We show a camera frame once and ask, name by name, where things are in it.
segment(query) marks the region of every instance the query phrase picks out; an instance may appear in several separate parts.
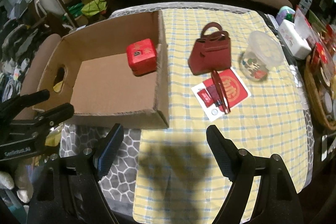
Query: red box on shelf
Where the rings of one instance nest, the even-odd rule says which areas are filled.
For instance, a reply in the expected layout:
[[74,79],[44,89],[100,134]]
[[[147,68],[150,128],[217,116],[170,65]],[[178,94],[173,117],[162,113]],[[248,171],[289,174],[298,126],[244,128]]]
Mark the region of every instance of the red box on shelf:
[[128,65],[135,76],[156,71],[156,49],[148,38],[133,43],[126,48]]

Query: plaid tablecloth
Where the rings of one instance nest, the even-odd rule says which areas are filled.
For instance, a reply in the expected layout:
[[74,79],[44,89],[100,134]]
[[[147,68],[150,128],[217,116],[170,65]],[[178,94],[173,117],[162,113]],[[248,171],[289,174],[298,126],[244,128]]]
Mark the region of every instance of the plaid tablecloth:
[[[164,10],[170,77],[170,128],[142,130],[133,217],[140,223],[211,223],[231,183],[209,150],[211,124],[191,87],[210,77],[193,76],[187,59],[203,26],[215,21],[231,37],[232,66],[251,98],[213,122],[238,148],[253,155],[280,154],[299,192],[307,176],[305,119],[293,75],[285,61],[267,81],[249,81],[238,59],[254,30],[274,37],[256,12],[237,15],[210,10]],[[255,178],[242,222],[249,220],[260,179]]]

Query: white tissue box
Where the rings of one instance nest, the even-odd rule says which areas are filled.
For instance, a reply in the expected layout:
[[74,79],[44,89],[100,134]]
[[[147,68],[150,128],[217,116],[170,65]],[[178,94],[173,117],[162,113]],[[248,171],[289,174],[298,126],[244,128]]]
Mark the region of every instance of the white tissue box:
[[306,39],[302,39],[294,29],[294,23],[284,19],[278,29],[281,40],[287,45],[291,54],[304,60],[311,52]]

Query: metal screw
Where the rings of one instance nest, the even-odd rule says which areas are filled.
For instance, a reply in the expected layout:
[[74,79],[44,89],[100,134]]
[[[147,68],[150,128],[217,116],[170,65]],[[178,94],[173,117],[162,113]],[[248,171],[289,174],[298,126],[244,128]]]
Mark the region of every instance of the metal screw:
[[242,149],[238,150],[238,153],[242,156],[246,156],[247,155],[247,150],[242,148]]
[[280,157],[278,154],[274,154],[274,155],[273,155],[273,159],[275,159],[275,160],[280,160],[281,157]]
[[85,155],[88,155],[88,154],[91,154],[91,152],[92,152],[92,149],[91,148],[85,148],[84,150],[83,150],[83,153],[85,154]]
[[58,158],[58,155],[57,154],[52,154],[51,156],[50,156],[50,159],[51,160],[55,160],[55,159],[57,159]]

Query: red handbag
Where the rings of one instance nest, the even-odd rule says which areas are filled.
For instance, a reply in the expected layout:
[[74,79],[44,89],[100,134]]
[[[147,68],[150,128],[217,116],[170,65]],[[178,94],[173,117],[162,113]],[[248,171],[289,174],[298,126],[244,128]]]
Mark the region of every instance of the red handbag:
[[[207,29],[216,27],[219,31],[209,35]],[[195,41],[188,59],[188,65],[193,75],[209,73],[211,70],[225,70],[231,67],[231,39],[227,31],[216,22],[207,24],[201,37]]]

